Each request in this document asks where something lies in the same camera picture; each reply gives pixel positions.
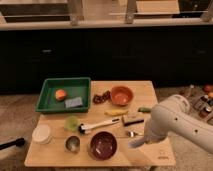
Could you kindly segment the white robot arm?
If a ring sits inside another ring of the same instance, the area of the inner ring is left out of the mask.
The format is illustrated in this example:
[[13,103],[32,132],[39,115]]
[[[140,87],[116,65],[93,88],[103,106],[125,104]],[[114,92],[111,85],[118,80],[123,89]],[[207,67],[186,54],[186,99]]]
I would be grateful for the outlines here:
[[213,126],[188,115],[190,103],[181,95],[172,95],[151,109],[145,124],[147,143],[163,141],[174,132],[213,154]]

